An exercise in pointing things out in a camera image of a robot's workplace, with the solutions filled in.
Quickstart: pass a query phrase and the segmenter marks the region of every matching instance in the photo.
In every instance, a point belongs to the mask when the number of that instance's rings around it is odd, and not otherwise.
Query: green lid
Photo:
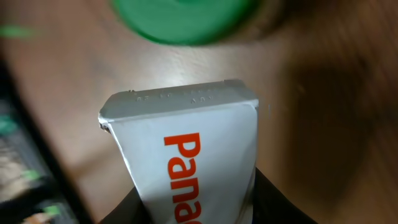
[[[113,0],[122,20],[161,44],[197,45],[220,39],[248,15],[256,0]]]

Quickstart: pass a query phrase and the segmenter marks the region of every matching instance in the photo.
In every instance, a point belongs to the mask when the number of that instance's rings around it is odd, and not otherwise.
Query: table
[[[117,91],[240,78],[260,98],[258,168],[319,223],[398,219],[398,3],[286,0],[260,42],[171,47],[105,0],[4,0],[2,40],[23,100],[96,221],[133,187],[97,115]]]

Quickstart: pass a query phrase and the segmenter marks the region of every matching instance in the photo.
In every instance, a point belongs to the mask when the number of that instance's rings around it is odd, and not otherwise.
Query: wooden table
[[[97,115],[123,90],[243,79],[261,99],[257,166],[320,223],[396,223],[398,2],[286,0],[260,43],[169,47],[105,0],[2,0],[2,41],[24,101],[95,220],[133,184]]]

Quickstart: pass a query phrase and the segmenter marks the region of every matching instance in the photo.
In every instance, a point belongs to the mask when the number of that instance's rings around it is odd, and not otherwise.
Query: box
[[[155,224],[252,222],[255,94],[240,80],[124,91],[99,112]]]

